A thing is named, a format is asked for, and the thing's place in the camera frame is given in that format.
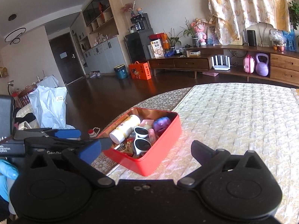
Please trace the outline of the blue gloved left hand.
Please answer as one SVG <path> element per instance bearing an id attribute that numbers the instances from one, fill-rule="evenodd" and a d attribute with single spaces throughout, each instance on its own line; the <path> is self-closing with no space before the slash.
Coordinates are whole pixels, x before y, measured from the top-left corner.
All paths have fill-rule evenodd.
<path id="1" fill-rule="evenodd" d="M 12 180 L 15 180 L 19 175 L 19 171 L 14 165 L 9 163 L 7 160 L 1 159 L 0 172 L 1 172 L 1 197 L 5 201 L 9 202 L 7 179 L 10 178 Z"/>

